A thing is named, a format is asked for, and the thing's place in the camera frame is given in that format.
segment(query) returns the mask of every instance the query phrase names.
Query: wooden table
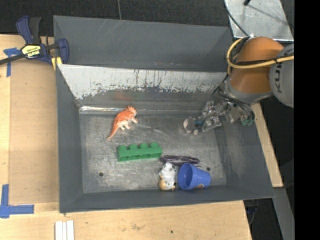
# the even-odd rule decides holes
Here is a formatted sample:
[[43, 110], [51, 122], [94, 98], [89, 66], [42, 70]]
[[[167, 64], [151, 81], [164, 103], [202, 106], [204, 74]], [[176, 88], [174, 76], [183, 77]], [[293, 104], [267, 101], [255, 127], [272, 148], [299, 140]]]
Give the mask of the wooden table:
[[[24, 44], [18, 35], [0, 35], [0, 59], [4, 49]], [[34, 214], [0, 219], [1, 240], [52, 240], [55, 222], [68, 220], [75, 240], [252, 239], [243, 201], [59, 213], [54, 69], [25, 59], [11, 66], [11, 77], [0, 66], [0, 187], [9, 184], [9, 204], [35, 206]], [[260, 105], [253, 110], [272, 185], [283, 187]]]

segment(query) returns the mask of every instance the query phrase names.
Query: clamp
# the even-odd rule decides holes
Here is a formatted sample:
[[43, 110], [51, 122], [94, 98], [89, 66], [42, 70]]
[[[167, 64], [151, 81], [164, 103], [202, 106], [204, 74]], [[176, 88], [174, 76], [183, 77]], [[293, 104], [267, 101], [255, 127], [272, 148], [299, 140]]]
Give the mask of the clamp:
[[23, 37], [25, 46], [20, 49], [21, 54], [0, 60], [0, 65], [25, 58], [27, 60], [38, 60], [53, 66], [53, 56], [50, 54], [50, 50], [57, 48], [60, 51], [61, 62], [63, 64], [67, 63], [69, 58], [67, 40], [61, 38], [56, 43], [48, 45], [47, 38], [46, 45], [41, 43], [39, 37], [40, 20], [41, 17], [23, 16], [16, 22], [16, 29], [19, 35]]

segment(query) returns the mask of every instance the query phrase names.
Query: gray cable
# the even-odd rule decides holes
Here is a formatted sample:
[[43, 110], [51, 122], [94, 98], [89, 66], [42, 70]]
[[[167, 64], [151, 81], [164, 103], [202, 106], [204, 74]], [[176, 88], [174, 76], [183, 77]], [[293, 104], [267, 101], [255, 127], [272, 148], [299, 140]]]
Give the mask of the gray cable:
[[119, 1], [119, 0], [116, 0], [116, 1], [117, 1], [117, 3], [118, 3], [119, 18], [120, 18], [120, 20], [122, 20], [121, 10], [120, 10], [120, 1]]

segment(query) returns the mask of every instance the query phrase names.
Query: green lego brick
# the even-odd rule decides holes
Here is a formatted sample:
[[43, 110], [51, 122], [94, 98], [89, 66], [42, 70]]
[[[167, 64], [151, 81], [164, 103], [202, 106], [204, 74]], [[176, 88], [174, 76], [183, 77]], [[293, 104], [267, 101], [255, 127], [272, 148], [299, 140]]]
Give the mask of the green lego brick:
[[121, 161], [130, 161], [137, 159], [159, 158], [163, 151], [157, 142], [152, 142], [150, 145], [141, 143], [139, 146], [131, 144], [128, 147], [120, 145], [117, 148], [117, 159]]

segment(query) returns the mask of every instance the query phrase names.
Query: blue cup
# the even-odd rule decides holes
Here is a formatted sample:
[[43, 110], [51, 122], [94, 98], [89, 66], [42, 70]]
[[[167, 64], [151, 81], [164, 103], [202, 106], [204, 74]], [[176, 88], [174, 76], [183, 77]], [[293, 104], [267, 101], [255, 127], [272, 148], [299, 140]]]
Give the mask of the blue cup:
[[191, 163], [184, 163], [178, 173], [178, 184], [183, 190], [201, 189], [210, 185], [211, 175]]

